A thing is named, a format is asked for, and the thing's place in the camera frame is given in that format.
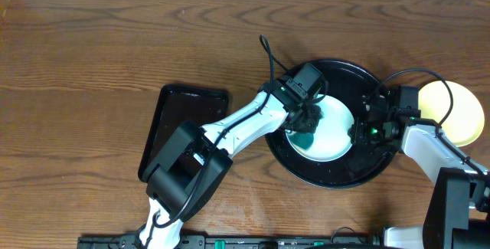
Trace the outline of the green yellow sponge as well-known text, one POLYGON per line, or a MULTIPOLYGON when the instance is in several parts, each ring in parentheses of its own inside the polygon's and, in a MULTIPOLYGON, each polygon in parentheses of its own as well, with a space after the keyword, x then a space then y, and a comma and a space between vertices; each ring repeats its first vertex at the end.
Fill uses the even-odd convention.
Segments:
POLYGON ((314 143, 313 133, 294 133, 289 138, 290 142, 301 150, 309 150, 314 143))

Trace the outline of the light blue plate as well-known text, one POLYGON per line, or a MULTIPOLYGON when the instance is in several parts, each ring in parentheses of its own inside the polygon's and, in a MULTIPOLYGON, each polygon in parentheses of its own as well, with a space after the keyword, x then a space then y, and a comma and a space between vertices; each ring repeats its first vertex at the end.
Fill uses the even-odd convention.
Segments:
POLYGON ((302 157, 316 162, 330 162, 342 157, 352 147, 348 131, 354 123, 351 111, 338 99, 326 96, 318 103, 322 118, 314 134, 314 143, 309 150, 294 146, 289 138, 295 132, 287 133, 286 138, 292 148, 302 157))

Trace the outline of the yellow plate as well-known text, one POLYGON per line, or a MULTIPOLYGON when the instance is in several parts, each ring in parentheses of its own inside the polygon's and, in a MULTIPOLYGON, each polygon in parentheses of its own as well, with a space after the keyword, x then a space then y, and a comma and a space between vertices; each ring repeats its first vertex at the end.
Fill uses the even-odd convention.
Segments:
MULTIPOLYGON (((442 128, 449 140, 456 146, 467 146, 482 134, 485 114, 477 97, 466 87, 447 81, 452 91, 453 106, 442 128)), ((419 91, 418 106, 421 117, 439 122, 447 113, 450 98, 446 86, 433 81, 419 91)))

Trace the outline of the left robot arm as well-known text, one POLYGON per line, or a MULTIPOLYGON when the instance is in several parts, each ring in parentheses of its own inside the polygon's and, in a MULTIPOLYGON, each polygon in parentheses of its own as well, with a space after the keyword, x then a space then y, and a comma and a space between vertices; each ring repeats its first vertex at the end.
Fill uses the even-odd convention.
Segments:
POLYGON ((144 248, 174 248, 185 221, 198 213, 216 191, 232 158, 254 140, 288 125, 312 133, 318 118, 305 112, 326 95, 327 82, 296 80, 266 83, 248 105, 214 123, 183 122, 160 148, 149 138, 139 168, 150 198, 149 220, 140 231, 144 248))

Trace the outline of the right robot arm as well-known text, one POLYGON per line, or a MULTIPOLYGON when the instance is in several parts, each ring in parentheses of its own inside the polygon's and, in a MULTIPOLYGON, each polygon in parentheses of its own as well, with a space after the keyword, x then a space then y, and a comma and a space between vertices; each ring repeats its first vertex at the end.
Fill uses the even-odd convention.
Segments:
POLYGON ((446 137, 440 125, 423 119, 420 110, 370 109, 355 119, 348 135, 355 145, 387 146, 411 158, 434 184, 423 226, 406 239, 390 228, 387 241, 421 244, 424 248, 487 248, 489 220, 469 217, 470 208, 489 213, 489 171, 472 161, 446 137))

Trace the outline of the black round tray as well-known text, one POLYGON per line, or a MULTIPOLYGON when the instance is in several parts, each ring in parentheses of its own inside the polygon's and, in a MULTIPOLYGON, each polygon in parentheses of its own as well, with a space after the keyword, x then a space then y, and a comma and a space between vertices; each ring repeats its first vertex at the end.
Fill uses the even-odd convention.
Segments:
MULTIPOLYGON (((357 64, 339 59, 309 62, 328 81, 329 96, 340 100, 355 119, 368 115, 362 97, 371 93, 380 80, 357 64)), ((323 188, 352 188, 381 174, 396 155, 389 145, 353 145, 339 159, 328 162, 308 160, 294 150, 286 133, 277 130, 265 135, 265 140, 278 162, 297 178, 323 188)))

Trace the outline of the black rectangular tray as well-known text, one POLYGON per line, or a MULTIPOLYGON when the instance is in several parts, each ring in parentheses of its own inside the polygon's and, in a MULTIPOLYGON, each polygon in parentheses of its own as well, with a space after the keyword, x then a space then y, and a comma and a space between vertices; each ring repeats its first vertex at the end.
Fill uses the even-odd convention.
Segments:
POLYGON ((178 126, 186 121, 203 126, 222 120, 227 114, 229 99, 226 90, 183 84, 165 85, 158 96, 139 165, 139 179, 143 180, 143 172, 178 126))

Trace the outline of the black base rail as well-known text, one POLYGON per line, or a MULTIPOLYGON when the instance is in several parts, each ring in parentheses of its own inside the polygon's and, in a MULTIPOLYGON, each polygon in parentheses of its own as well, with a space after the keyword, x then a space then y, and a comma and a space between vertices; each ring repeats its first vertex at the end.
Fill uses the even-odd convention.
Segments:
MULTIPOLYGON (((250 238, 250 237, 205 237, 203 235, 182 235, 177 249, 260 249, 260 248, 308 248, 323 244, 373 244, 382 245, 379 236, 356 237, 343 234, 333 239, 320 238, 250 238)), ((79 237, 77 249, 128 249, 139 248, 138 241, 130 234, 122 237, 79 237)))

